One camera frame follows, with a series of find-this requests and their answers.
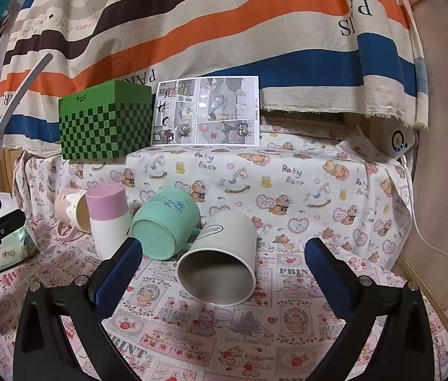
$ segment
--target screw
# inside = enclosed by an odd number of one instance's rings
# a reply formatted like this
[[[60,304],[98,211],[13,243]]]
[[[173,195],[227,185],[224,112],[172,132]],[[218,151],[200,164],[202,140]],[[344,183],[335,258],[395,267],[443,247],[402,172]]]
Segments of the screw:
[[[407,287],[411,290],[411,291],[417,291],[419,289],[419,286],[416,282],[413,281],[409,281],[407,283]]]
[[[37,281],[32,282],[32,283],[30,284],[30,286],[29,286],[29,289],[30,289],[32,292],[38,291],[40,288],[41,288],[41,284],[40,284],[39,282],[37,282]]]
[[[363,286],[371,286],[373,284],[373,280],[372,278],[370,278],[367,275],[363,275],[359,277],[359,282],[363,285]]]
[[[76,279],[74,280],[74,283],[78,286],[83,286],[86,284],[86,282],[89,281],[89,277],[86,275],[80,275],[77,276]]]

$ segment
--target mug handle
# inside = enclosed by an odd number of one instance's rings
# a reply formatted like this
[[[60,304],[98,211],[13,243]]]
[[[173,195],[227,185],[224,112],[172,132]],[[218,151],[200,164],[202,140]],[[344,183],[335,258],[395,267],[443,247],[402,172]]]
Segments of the mug handle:
[[[73,226],[69,233],[62,234],[62,228],[64,225],[65,224],[58,221],[58,224],[56,225],[56,235],[58,236],[58,238],[62,239],[65,242],[74,240],[76,233],[78,232],[78,228],[76,226]]]
[[[197,227],[195,227],[190,235],[197,237],[200,233],[201,233],[201,229],[198,229]],[[190,249],[192,244],[193,244],[193,242],[186,242],[185,245],[183,245],[182,249]]]

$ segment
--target pink and white tumbler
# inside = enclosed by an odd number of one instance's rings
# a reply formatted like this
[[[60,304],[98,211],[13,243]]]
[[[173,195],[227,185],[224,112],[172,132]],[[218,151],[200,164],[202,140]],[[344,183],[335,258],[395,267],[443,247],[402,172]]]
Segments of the pink and white tumbler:
[[[127,238],[132,216],[125,186],[99,185],[86,193],[90,225],[97,255],[104,261],[113,256]]]

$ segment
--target yellow duck print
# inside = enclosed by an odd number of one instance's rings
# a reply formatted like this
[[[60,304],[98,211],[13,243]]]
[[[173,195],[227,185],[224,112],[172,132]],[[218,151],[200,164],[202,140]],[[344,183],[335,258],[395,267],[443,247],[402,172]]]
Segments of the yellow duck print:
[[[270,176],[263,176],[261,178],[261,187],[269,188],[272,186],[272,180]]]
[[[181,175],[185,173],[185,167],[183,162],[176,163],[176,173],[179,173]]]

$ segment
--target green box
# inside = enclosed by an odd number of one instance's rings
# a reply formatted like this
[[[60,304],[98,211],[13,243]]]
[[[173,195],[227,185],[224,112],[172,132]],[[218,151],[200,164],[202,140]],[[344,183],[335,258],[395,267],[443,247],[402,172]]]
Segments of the green box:
[[[150,146],[151,87],[109,81],[58,101],[64,159],[122,157]]]

